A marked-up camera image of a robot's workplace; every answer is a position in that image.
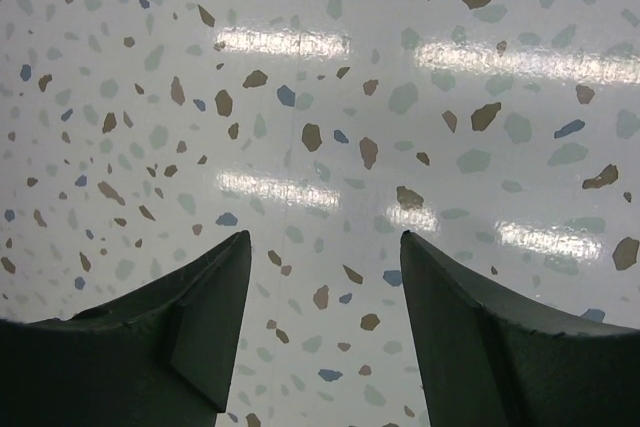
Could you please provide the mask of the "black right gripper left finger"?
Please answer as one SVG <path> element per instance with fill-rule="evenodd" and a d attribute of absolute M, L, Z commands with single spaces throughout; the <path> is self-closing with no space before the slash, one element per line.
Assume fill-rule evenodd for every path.
<path fill-rule="evenodd" d="M 226 411 L 251 272 L 240 231 L 61 320 L 1 323 L 5 426 L 212 426 Z"/>

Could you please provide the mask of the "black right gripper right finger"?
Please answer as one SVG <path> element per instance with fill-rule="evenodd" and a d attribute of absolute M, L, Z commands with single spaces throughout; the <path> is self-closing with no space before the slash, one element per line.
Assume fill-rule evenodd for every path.
<path fill-rule="evenodd" d="M 636 426 L 639 332 L 557 310 L 401 236 L 433 426 Z"/>

